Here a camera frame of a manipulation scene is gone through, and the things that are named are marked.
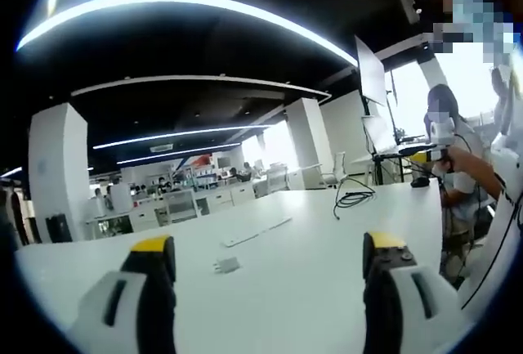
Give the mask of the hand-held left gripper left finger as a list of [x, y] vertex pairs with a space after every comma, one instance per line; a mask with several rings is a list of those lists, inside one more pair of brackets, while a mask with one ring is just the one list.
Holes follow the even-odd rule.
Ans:
[[83, 295], [69, 340], [81, 353], [174, 353], [175, 282], [173, 238], [142, 240]]

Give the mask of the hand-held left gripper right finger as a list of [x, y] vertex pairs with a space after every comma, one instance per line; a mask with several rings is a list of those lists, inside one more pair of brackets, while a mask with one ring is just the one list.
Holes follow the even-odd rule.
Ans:
[[384, 232], [363, 240], [365, 353], [446, 353], [466, 334], [455, 288]]

